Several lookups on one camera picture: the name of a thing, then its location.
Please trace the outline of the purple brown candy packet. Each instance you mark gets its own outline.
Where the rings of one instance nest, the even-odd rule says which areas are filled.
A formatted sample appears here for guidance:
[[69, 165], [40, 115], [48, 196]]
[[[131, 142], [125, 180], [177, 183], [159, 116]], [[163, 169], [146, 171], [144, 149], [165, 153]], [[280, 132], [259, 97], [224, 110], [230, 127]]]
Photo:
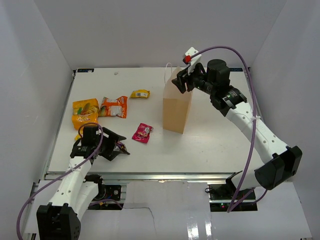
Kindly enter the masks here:
[[116, 143], [115, 150], [124, 152], [124, 151], [127, 151], [127, 147], [123, 142], [120, 141], [120, 142]]

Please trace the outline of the magenta candy packet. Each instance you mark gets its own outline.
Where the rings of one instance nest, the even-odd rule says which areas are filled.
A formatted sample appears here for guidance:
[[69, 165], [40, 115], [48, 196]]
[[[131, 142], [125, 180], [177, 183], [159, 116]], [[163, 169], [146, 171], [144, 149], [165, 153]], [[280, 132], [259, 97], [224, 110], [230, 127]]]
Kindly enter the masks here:
[[132, 139], [137, 142], [147, 144], [153, 129], [154, 128], [150, 125], [147, 125], [145, 123], [140, 123], [136, 132], [133, 134]]

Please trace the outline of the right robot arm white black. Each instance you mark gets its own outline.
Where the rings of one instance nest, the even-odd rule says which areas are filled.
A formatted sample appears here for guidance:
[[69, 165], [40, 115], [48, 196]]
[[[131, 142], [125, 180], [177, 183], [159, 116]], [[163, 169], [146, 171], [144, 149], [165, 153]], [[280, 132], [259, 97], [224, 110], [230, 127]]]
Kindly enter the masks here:
[[192, 72], [179, 71], [171, 82], [182, 94], [193, 89], [208, 94], [213, 107], [243, 133], [263, 162], [257, 169], [247, 171], [244, 178], [239, 173], [228, 177], [228, 188], [235, 191], [237, 187], [241, 190], [263, 187], [270, 191], [296, 174], [302, 150], [280, 140], [254, 115], [245, 95], [230, 84], [230, 72], [225, 61], [213, 59], [206, 68], [197, 63]]

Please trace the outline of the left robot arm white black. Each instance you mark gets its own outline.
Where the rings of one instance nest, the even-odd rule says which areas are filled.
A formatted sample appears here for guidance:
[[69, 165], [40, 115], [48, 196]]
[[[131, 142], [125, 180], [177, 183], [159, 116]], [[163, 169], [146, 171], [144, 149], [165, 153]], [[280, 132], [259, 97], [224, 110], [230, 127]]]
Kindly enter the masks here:
[[98, 123], [89, 122], [78, 129], [79, 139], [73, 144], [68, 168], [56, 178], [60, 182], [55, 194], [36, 212], [41, 240], [77, 240], [81, 233], [81, 219], [88, 207], [113, 199], [107, 196], [102, 177], [89, 175], [97, 157], [108, 161], [118, 155], [128, 155], [119, 135]]

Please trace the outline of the brown paper bag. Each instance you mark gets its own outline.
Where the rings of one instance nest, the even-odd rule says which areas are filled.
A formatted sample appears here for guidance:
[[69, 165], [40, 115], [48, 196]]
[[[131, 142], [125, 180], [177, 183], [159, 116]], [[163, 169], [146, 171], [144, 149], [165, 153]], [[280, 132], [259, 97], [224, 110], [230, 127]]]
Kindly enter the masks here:
[[182, 94], [172, 83], [181, 67], [176, 67], [163, 90], [162, 127], [164, 130], [183, 134], [192, 102], [192, 92]]

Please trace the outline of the large yellow snack bag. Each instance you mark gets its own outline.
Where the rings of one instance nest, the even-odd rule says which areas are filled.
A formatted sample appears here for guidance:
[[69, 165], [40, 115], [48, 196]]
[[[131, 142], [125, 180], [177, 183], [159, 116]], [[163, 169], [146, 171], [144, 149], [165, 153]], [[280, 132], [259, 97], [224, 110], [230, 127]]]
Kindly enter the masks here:
[[96, 98], [74, 101], [71, 121], [76, 130], [86, 123], [98, 123], [99, 103]]

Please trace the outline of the orange snack packet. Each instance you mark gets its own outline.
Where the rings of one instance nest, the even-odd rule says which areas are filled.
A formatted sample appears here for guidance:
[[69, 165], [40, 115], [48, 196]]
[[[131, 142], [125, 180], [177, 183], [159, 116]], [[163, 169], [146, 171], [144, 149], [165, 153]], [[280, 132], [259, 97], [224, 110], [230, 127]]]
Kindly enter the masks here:
[[127, 96], [120, 96], [117, 99], [104, 97], [101, 102], [98, 116], [99, 117], [119, 117], [127, 118]]

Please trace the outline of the small yellow candy packet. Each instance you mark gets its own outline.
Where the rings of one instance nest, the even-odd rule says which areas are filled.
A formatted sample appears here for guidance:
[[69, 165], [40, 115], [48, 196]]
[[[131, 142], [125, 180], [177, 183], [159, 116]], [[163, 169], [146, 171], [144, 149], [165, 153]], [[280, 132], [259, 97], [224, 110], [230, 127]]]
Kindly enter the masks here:
[[77, 140], [79, 140], [80, 138], [81, 138], [81, 136], [78, 134], [78, 135], [74, 138], [74, 140], [77, 141]]

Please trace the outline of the blue label right corner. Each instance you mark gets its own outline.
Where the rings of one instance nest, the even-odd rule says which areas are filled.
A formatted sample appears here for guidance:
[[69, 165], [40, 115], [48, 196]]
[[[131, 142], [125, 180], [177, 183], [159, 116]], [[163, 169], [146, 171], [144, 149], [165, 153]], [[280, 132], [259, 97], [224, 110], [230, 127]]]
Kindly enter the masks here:
[[231, 71], [231, 72], [242, 72], [243, 69], [242, 69], [242, 68], [239, 68], [239, 67], [232, 67], [232, 68], [230, 68], [230, 71]]

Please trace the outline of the blue label corner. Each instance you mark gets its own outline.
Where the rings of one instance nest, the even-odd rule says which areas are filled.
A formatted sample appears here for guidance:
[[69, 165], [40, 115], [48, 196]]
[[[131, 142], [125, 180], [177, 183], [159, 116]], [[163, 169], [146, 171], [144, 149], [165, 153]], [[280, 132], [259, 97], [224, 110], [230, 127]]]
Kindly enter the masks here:
[[77, 73], [93, 73], [94, 68], [78, 68]]
[[242, 69], [242, 68], [239, 68], [239, 67], [232, 67], [232, 68], [230, 68], [230, 71], [231, 71], [231, 72], [242, 72], [243, 69]]

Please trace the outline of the small yellow snack packet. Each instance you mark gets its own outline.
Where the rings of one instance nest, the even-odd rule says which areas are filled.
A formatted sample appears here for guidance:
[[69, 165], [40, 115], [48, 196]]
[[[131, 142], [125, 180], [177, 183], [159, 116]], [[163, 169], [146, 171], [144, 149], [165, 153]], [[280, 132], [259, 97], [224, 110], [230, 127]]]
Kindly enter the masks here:
[[130, 98], [131, 99], [148, 99], [150, 97], [150, 91], [146, 89], [134, 90]]

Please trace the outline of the blue label left corner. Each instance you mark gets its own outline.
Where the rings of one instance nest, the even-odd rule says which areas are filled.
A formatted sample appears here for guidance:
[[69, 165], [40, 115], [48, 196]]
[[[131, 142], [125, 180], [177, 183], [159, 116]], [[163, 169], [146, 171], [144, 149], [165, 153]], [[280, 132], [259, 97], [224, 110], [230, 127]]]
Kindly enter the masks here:
[[93, 73], [94, 68], [78, 68], [77, 73]]

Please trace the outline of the aluminium table front rail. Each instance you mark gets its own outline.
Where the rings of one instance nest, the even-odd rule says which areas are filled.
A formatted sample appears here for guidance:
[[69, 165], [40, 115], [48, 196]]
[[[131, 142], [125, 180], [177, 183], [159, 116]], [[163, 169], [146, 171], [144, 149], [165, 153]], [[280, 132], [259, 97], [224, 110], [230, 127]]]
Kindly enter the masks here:
[[92, 172], [106, 181], [223, 181], [232, 175], [231, 172], [224, 173], [111, 173]]

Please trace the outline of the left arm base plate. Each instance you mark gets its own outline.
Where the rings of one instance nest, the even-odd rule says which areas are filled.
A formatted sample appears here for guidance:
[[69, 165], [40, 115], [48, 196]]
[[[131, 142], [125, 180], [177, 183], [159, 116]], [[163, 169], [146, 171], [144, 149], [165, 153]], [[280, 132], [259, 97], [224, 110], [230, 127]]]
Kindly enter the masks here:
[[105, 185], [98, 186], [98, 194], [93, 201], [101, 201], [104, 199], [112, 199], [119, 201], [121, 199], [122, 186], [121, 185]]

